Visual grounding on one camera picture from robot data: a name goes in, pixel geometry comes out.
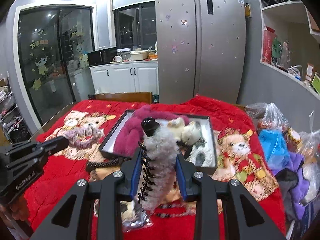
mug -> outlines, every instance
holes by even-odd
[[[115,57],[113,58],[113,61],[115,61],[115,62],[121,62],[121,61],[122,61],[122,57],[121,57],[121,56],[115,56]]]

screw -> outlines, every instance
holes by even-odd
[[[197,179],[200,179],[203,177],[203,173],[200,172],[200,171],[196,171],[194,174],[193,174]]]
[[[85,179],[79,179],[78,181],[77,181],[77,185],[78,186],[84,186],[85,184],[86,184],[87,182],[86,182],[86,180]]]
[[[240,184],[240,181],[237,179],[232,179],[232,180],[230,180],[230,184],[232,186],[238,186]]]
[[[113,173],[113,176],[116,177],[116,178],[120,178],[122,176],[122,174],[123,174],[122,171],[115,171]]]

refrigerator door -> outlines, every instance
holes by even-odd
[[[238,0],[200,0],[198,9],[201,66],[200,80],[196,80],[199,89],[196,87],[195,92],[236,103],[244,65],[244,5]]]
[[[196,65],[195,0],[156,0],[159,100],[193,97]]]

white door frame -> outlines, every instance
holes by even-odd
[[[94,46],[97,49],[99,47],[98,45],[98,28],[97,28],[97,7],[95,4],[91,3],[79,3],[79,2],[72,2],[72,1],[57,1],[57,2],[50,2],[50,3],[30,3],[22,6],[18,6],[16,8],[16,13],[14,16],[14,23],[13,23],[13,58],[14,58],[14,66],[15,66],[15,72],[17,75],[19,87],[21,90],[21,93],[23,95],[23,99],[25,101],[25,104],[28,108],[28,111],[32,117],[33,122],[36,124],[36,127],[38,129],[41,128],[41,124],[36,116],[36,113],[31,105],[29,96],[27,94],[26,87],[23,82],[22,78],[22,72],[20,67],[20,61],[19,61],[19,53],[18,53],[18,24],[19,24],[19,16],[21,11],[33,9],[33,8],[41,8],[41,7],[49,7],[49,6],[70,6],[70,5],[76,5],[76,6],[83,6],[92,8],[92,28],[93,28],[93,42]]]

cabinet door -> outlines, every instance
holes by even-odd
[[[94,90],[99,89],[100,93],[111,93],[110,89],[110,76],[107,66],[100,66],[91,68],[91,76],[93,81]]]
[[[132,64],[109,65],[109,80],[112,93],[135,92]]]
[[[137,92],[159,94],[158,67],[154,63],[133,63],[134,81]]]

